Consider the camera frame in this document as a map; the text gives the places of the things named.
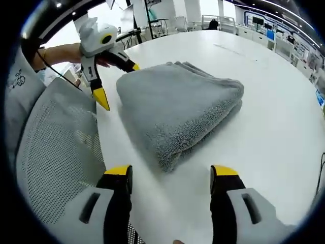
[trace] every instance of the white robotic arm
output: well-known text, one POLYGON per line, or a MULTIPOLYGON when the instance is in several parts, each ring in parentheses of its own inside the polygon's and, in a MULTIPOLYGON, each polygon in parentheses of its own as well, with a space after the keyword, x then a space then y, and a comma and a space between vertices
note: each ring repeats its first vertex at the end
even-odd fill
POLYGON ((97 17, 89 18, 79 30, 82 72, 89 82, 93 97, 106 110, 110 110, 102 81, 99 77, 96 59, 106 59, 126 72, 138 70, 139 66, 130 60, 121 46, 116 45, 117 28, 109 24, 98 24, 97 17))

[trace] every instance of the white table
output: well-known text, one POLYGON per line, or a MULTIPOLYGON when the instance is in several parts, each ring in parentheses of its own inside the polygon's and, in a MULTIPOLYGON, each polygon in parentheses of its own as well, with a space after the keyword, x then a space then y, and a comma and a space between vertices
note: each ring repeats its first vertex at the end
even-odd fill
POLYGON ((188 61, 215 77, 245 86, 241 111, 207 145, 171 174, 148 168, 131 143, 118 109, 115 67, 99 68, 111 111, 97 105, 105 165, 132 164, 131 223, 147 244, 211 243, 210 166, 239 172, 277 210, 297 224, 315 193, 325 129, 315 88, 294 66, 260 44, 213 30, 167 36, 127 54, 146 68, 188 61))

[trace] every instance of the folded towel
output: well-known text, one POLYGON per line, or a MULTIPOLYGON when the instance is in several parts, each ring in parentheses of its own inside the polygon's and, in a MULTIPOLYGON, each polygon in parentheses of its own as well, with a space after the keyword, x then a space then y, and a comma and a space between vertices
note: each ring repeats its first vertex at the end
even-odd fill
POLYGON ((144 147, 170 172, 182 153, 239 111, 244 86, 176 62, 124 74, 117 92, 144 147))

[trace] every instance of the person's arm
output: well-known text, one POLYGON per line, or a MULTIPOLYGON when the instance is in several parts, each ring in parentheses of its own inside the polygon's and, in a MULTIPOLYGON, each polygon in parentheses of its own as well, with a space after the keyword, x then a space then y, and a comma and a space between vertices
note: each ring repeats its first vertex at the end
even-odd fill
MULTIPOLYGON (((49 65, 59 64, 63 62, 80 63, 81 53, 79 47, 80 43, 74 43, 50 48, 42 48, 38 51, 49 65)), ((44 69, 46 67, 38 53, 35 54, 31 66, 36 71, 44 69)))

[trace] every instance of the office chair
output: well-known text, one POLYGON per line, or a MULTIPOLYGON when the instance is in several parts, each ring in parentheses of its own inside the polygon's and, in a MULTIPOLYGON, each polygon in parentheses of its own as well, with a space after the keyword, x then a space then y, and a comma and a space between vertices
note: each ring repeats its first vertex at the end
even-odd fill
POLYGON ((35 103, 16 160, 17 182, 27 203, 49 229, 66 204, 105 171, 95 101, 56 78, 35 103))

